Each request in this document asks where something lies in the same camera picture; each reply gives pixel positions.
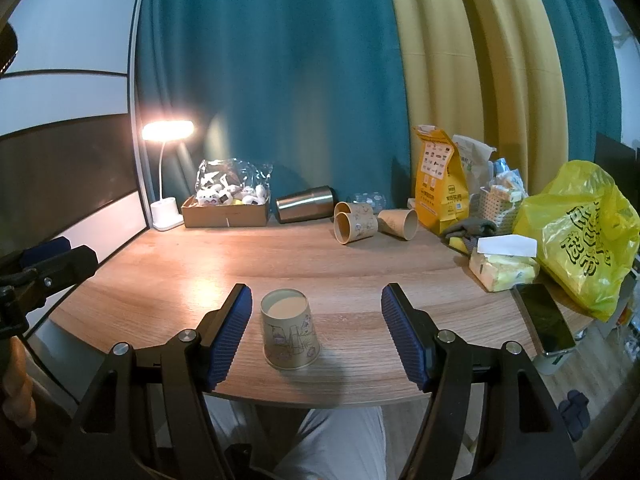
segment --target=wooden table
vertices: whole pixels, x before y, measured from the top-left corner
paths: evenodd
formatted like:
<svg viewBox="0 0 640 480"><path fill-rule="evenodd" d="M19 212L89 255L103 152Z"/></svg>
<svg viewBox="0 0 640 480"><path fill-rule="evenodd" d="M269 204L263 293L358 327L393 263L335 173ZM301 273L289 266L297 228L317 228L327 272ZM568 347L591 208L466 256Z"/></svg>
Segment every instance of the wooden table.
<svg viewBox="0 0 640 480"><path fill-rule="evenodd" d="M489 294L468 258L420 228L405 242L377 234L342 246L330 220L265 228L149 230L106 262L50 319L108 352L165 343L219 308L235 283L247 284L254 312L226 381L216 393L299 406L382 404L421 395L408 381L380 312L380 293L398 282L414 307L468 343L534 345L509 291ZM276 288L309 300L321 355L300 370L269 366L262 353L260 300ZM559 303L570 300L559 287ZM561 306L577 332L590 318Z"/></svg>

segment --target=stainless steel cup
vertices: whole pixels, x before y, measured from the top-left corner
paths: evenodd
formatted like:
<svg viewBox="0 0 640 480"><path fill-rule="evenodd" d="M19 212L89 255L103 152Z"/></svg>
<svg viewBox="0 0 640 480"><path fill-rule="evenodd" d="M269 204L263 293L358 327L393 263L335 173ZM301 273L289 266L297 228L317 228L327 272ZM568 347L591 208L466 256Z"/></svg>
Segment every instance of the stainless steel cup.
<svg viewBox="0 0 640 480"><path fill-rule="evenodd" d="M281 224L328 218L334 215L335 202L329 186L313 187L276 199L276 218Z"/></svg>

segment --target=smartphone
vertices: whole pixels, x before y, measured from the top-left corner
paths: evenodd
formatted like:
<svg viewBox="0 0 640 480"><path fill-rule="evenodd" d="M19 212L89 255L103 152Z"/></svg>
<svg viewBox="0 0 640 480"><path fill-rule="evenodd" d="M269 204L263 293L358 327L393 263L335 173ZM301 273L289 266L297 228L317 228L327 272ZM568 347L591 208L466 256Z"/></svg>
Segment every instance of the smartphone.
<svg viewBox="0 0 640 480"><path fill-rule="evenodd" d="M511 291L544 356L558 356L575 349L574 336L545 285L526 283L515 285Z"/></svg>

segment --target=glowing light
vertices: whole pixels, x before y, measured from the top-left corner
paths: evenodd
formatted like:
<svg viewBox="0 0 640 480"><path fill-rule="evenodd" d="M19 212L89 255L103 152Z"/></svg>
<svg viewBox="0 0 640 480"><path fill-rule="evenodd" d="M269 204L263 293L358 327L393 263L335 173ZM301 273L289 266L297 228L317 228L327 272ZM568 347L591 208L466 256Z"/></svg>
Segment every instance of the glowing light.
<svg viewBox="0 0 640 480"><path fill-rule="evenodd" d="M191 121L156 121L146 124L142 128L143 139L158 140L159 142L185 139L192 133L193 123Z"/></svg>

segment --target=teal curtain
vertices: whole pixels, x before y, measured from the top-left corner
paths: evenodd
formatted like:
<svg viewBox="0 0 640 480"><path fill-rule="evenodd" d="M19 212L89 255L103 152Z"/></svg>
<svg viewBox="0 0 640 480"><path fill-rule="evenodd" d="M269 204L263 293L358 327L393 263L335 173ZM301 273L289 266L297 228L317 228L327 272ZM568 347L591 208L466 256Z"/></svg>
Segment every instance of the teal curtain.
<svg viewBox="0 0 640 480"><path fill-rule="evenodd" d="M329 185L404 206L411 194L391 0L142 0L136 83L143 121L196 124L165 152L178 201L202 158L229 157L273 163L275 197ZM159 147L147 150L153 168Z"/></svg>
<svg viewBox="0 0 640 480"><path fill-rule="evenodd" d="M598 0L542 0L562 67L569 159L593 160L596 133L620 140L622 103L613 41Z"/></svg>

